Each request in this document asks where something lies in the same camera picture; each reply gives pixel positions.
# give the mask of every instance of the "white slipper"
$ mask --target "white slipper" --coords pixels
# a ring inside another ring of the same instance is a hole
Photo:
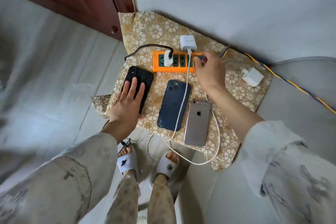
[[[171,178],[173,177],[175,171],[177,170],[177,167],[179,166],[180,160],[179,157],[177,156],[177,164],[175,164],[173,161],[171,161],[170,159],[168,159],[166,156],[168,153],[172,152],[172,150],[168,150],[166,151],[161,159],[160,162],[156,168],[156,174],[153,176],[151,183],[150,183],[150,187],[153,189],[153,183],[155,178],[157,177],[158,174],[164,174],[168,177],[168,182],[169,180],[171,180]]]
[[[122,174],[128,170],[134,169],[136,180],[138,181],[140,179],[140,171],[138,167],[137,153],[133,145],[130,145],[129,147],[132,148],[132,152],[118,157],[117,165]]]

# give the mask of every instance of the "yellow and blue twisted wire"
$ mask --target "yellow and blue twisted wire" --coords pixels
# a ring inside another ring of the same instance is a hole
[[[225,57],[228,49],[230,46],[227,46],[222,55],[220,57]],[[311,92],[309,92],[308,90],[298,86],[297,84],[293,83],[290,80],[287,80],[285,78],[283,78],[281,75],[278,75],[277,73],[274,73],[267,65],[261,63],[260,61],[256,60],[254,57],[252,57],[250,54],[244,53],[245,56],[248,56],[250,59],[252,59],[254,62],[258,63],[259,65],[263,66],[264,68],[266,68],[268,71],[270,71],[273,75],[275,75],[277,78],[284,80],[285,82],[287,82],[288,84],[296,87],[298,90],[302,91],[303,93],[311,96],[314,100],[316,100],[317,102],[323,104],[325,107],[327,107],[330,111],[332,111],[334,114],[336,114],[336,110],[334,110],[330,105],[328,105],[326,102],[324,102],[321,98],[315,97]]]

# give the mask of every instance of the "smartphone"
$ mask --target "smartphone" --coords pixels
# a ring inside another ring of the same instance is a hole
[[[153,75],[153,73],[151,73],[151,72],[149,72],[145,69],[142,69],[140,67],[131,66],[128,69],[128,72],[127,72],[127,75],[126,75],[126,78],[125,78],[125,81],[124,81],[124,85],[125,85],[126,81],[129,81],[130,82],[129,86],[131,87],[133,77],[136,77],[138,79],[138,83],[137,83],[137,86],[136,86],[136,92],[135,92],[134,98],[139,92],[140,84],[142,82],[145,83],[145,92],[144,92],[143,97],[141,99],[140,110],[139,110],[139,113],[141,114],[142,109],[143,109],[144,104],[145,104],[145,101],[146,101],[146,98],[147,98],[147,95],[148,95],[148,92],[149,92],[149,89],[151,88],[154,75]]]
[[[185,82],[180,82],[176,80],[169,80],[165,96],[163,97],[162,106],[159,112],[159,118],[157,119],[157,126],[160,128],[166,128],[174,131],[177,117],[182,105],[184,92],[187,86],[187,94],[185,96],[180,118],[178,120],[176,131],[179,131],[181,128],[181,123],[186,110],[189,94],[190,94],[190,85]]]
[[[184,144],[203,147],[207,139],[211,106],[209,102],[191,100],[187,125],[184,133]]]

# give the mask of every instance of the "flower pattern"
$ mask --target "flower pattern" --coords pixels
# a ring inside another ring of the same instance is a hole
[[[121,30],[123,34],[123,41],[128,53],[133,52],[143,44],[164,44],[171,46],[174,50],[180,50],[179,36],[185,34],[192,34],[195,36],[197,46],[200,50],[208,50],[220,53],[225,48],[224,45],[209,39],[195,31],[192,31],[178,23],[172,22],[154,12],[142,13],[128,13],[119,14]],[[118,94],[124,84],[124,80],[128,69],[131,66],[138,66],[151,71],[153,67],[152,51],[155,47],[142,48],[136,55],[129,57],[121,71],[117,83],[111,95],[96,96],[91,98],[92,106],[99,112],[99,114],[108,118],[110,108],[116,101],[116,94]],[[262,101],[267,88],[271,81],[271,73],[262,69],[260,65],[254,63],[251,59],[242,55],[241,53],[229,49],[226,53],[225,59],[230,61],[225,62],[227,73],[225,74],[225,82],[227,89],[239,101],[245,103],[249,108],[255,111]],[[241,68],[248,69],[255,67],[263,75],[264,78],[257,87],[249,87],[244,80],[241,80]],[[150,132],[160,135],[166,139],[171,138],[173,131],[159,128],[157,126],[157,119],[164,97],[165,88],[169,80],[175,79],[181,82],[186,81],[185,73],[155,73],[152,86],[149,90],[148,97],[142,111],[143,119],[138,121],[137,127],[144,128]],[[199,86],[195,74],[190,74],[188,83],[191,85],[191,92],[188,101],[192,99],[205,100],[205,92]],[[236,134],[227,123],[226,117],[219,110],[214,103],[211,105],[214,111],[220,130],[220,148],[219,154],[211,161],[211,166],[215,171],[222,170],[230,166],[233,158],[238,150],[239,141]],[[181,129],[175,133],[174,141],[183,144],[184,131],[186,127],[188,113],[188,105],[183,116]],[[207,159],[212,158],[216,153],[218,145],[218,129],[214,117],[210,116],[208,135],[206,145],[204,147],[191,148],[203,152]]]

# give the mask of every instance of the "pant leg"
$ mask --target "pant leg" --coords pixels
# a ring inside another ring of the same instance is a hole
[[[159,174],[154,181],[147,218],[148,224],[176,224],[173,196],[163,174]]]
[[[114,200],[107,213],[105,224],[136,224],[140,188],[135,172],[127,172],[114,194]]]

